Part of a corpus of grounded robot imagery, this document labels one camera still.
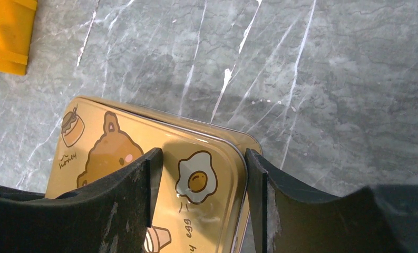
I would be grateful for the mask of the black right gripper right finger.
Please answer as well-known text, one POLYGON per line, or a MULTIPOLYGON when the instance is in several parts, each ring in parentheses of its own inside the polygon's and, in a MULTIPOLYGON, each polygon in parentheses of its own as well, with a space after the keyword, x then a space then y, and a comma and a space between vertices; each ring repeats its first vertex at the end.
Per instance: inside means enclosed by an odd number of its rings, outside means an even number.
POLYGON ((418 184, 323 192, 245 153, 256 252, 418 252, 418 184))

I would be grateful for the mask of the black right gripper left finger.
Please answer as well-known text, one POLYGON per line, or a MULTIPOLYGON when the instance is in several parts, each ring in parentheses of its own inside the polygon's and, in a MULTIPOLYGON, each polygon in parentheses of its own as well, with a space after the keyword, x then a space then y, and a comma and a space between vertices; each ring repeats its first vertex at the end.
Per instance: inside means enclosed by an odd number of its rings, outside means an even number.
POLYGON ((143 252, 158 198, 163 151, 59 197, 0 198, 0 252, 143 252))

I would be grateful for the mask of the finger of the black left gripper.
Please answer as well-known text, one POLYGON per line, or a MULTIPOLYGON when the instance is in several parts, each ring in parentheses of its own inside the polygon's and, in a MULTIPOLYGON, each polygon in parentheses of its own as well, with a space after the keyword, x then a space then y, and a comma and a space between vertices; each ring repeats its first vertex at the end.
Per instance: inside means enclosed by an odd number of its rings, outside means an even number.
POLYGON ((0 185, 0 198, 15 201, 32 201, 43 199, 45 194, 38 192, 23 191, 0 185))

